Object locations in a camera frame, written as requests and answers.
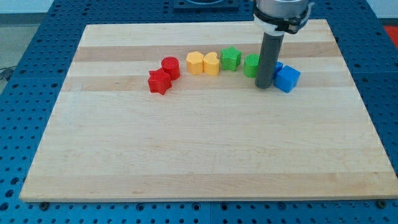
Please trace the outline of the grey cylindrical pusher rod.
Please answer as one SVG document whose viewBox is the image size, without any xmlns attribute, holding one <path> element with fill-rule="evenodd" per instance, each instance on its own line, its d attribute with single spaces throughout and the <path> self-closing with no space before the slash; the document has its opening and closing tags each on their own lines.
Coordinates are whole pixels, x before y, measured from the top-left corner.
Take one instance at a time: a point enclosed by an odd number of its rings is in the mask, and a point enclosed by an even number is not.
<svg viewBox="0 0 398 224">
<path fill-rule="evenodd" d="M 255 80 L 255 85 L 260 89 L 266 89 L 272 85 L 283 39 L 284 34 L 273 36 L 265 32 L 263 35 Z"/>
</svg>

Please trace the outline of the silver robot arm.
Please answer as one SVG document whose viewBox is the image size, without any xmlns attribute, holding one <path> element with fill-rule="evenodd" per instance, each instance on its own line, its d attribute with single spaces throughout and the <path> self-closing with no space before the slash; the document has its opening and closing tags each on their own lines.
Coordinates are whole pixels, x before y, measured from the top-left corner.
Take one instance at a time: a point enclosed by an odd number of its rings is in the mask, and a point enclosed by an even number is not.
<svg viewBox="0 0 398 224">
<path fill-rule="evenodd" d="M 314 3 L 309 0 L 257 0 L 254 22 L 263 30 L 255 85 L 272 85 L 274 70 L 285 34 L 296 34 L 306 26 Z"/>
</svg>

